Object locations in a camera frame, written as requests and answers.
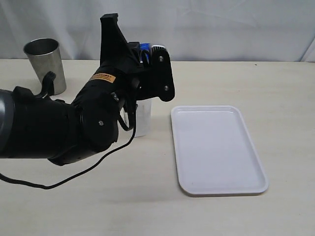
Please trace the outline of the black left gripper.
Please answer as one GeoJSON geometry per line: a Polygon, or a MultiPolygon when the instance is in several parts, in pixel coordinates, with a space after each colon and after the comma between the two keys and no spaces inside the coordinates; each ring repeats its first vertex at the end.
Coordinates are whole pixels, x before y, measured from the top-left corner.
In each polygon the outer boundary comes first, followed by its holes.
{"type": "Polygon", "coordinates": [[[118,26],[118,14],[104,14],[101,22],[99,72],[116,77],[118,89],[134,94],[136,100],[154,98],[149,70],[142,64],[140,42],[126,41],[118,26]]]}

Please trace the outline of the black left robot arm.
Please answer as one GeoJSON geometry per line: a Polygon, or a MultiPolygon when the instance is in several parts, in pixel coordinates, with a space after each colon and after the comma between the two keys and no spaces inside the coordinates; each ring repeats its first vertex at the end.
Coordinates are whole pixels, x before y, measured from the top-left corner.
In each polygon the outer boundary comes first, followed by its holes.
{"type": "Polygon", "coordinates": [[[63,166],[107,150],[118,140],[120,115],[133,118],[136,102],[156,96],[153,67],[138,42],[127,42],[118,14],[101,22],[100,66],[71,103],[51,99],[55,74],[48,72],[39,94],[15,87],[0,92],[1,158],[44,158],[63,166]]]}

